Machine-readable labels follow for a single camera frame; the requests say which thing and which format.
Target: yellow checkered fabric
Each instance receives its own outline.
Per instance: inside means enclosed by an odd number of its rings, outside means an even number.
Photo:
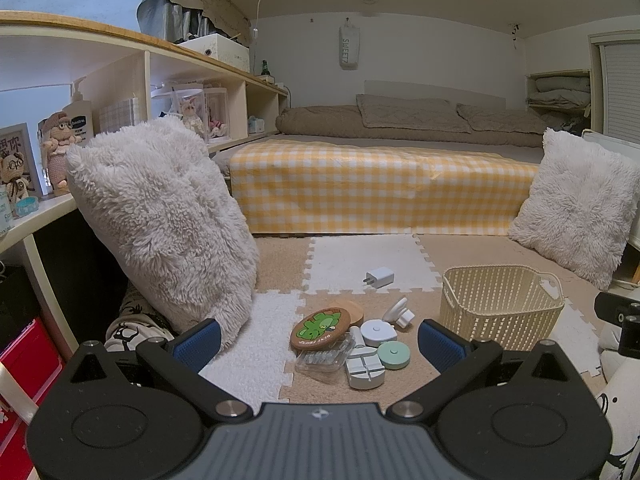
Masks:
[[[538,170],[492,153],[268,140],[231,158],[253,233],[504,235]]]

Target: cream basket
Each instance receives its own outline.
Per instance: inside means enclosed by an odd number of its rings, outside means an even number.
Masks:
[[[545,290],[544,280],[555,291]],[[442,277],[440,323],[468,341],[531,350],[549,336],[563,307],[558,278],[530,267],[453,267]]]

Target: window blind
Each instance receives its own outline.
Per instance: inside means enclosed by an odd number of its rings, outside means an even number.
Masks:
[[[601,45],[600,59],[603,133],[640,144],[640,43]]]

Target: white foam mat tile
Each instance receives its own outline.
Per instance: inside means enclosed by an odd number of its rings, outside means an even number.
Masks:
[[[600,374],[600,354],[595,327],[582,318],[580,310],[572,307],[570,300],[564,300],[564,308],[549,339],[556,341],[578,373],[589,372],[591,377]]]
[[[296,313],[305,305],[300,294],[299,290],[254,294],[251,317],[238,339],[207,364],[200,375],[244,400],[255,413],[263,402],[287,402],[278,396],[280,387],[291,386],[293,380],[293,374],[285,373],[284,366],[296,358],[289,349],[289,337],[291,328],[303,317]]]
[[[431,292],[442,286],[441,277],[423,251],[418,238],[411,234],[312,238],[303,290],[307,294],[316,294],[318,290],[327,290],[329,294],[345,290],[364,294],[366,290],[375,290],[362,281],[367,271],[387,267],[395,274],[394,282],[377,292],[389,289],[410,292],[412,288]]]

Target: framed picture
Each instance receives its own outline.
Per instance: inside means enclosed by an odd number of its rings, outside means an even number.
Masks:
[[[37,175],[38,167],[33,158],[27,123],[0,128],[0,158],[5,158],[14,153],[22,155],[24,162],[24,172],[22,176],[28,183],[27,189],[29,190],[29,194],[43,196],[45,193],[40,186],[40,179]]]

